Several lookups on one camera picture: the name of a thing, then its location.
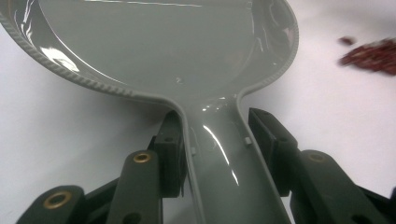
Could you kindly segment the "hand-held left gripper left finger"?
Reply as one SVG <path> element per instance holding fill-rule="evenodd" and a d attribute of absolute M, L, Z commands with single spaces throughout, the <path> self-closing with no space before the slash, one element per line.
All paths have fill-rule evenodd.
<path fill-rule="evenodd" d="M 176 111 L 165 115 L 159 131 L 150 141 L 149 149 L 159 157 L 162 197 L 177 198 L 183 195 L 187 166 L 181 120 Z"/>

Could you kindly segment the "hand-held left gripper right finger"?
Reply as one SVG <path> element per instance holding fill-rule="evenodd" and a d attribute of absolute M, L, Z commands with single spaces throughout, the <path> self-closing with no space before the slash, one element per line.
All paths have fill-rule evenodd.
<path fill-rule="evenodd" d="M 288 196 L 292 186 L 291 165 L 297 154 L 297 140 L 275 116 L 258 108 L 249 109 L 248 126 L 280 196 Z"/>

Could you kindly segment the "grey dustpan with orange edge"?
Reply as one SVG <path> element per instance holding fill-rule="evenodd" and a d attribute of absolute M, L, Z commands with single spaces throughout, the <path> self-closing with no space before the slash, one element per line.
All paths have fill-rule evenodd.
<path fill-rule="evenodd" d="M 176 110 L 199 224 L 289 224 L 239 109 L 296 55 L 287 0 L 0 0 L 0 24 L 60 77 Z"/>

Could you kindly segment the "red kidney beans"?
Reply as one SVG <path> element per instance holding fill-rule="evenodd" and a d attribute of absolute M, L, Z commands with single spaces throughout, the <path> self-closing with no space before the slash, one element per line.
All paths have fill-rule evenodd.
<path fill-rule="evenodd" d="M 356 47 L 340 58 L 338 63 L 396 76 L 396 38 L 385 38 Z"/>

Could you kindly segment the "white table mat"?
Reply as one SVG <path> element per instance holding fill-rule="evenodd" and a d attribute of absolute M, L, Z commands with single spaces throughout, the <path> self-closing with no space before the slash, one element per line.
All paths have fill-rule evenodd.
<path fill-rule="evenodd" d="M 342 66 L 341 43 L 396 37 L 396 0 L 290 0 L 300 29 L 297 56 L 275 83 L 246 96 L 272 113 L 300 149 L 332 156 L 358 185 L 396 187 L 396 76 Z M 43 192 L 92 191 L 117 178 L 146 148 L 165 114 L 82 88 L 29 57 L 0 26 L 0 224 L 16 224 Z"/>

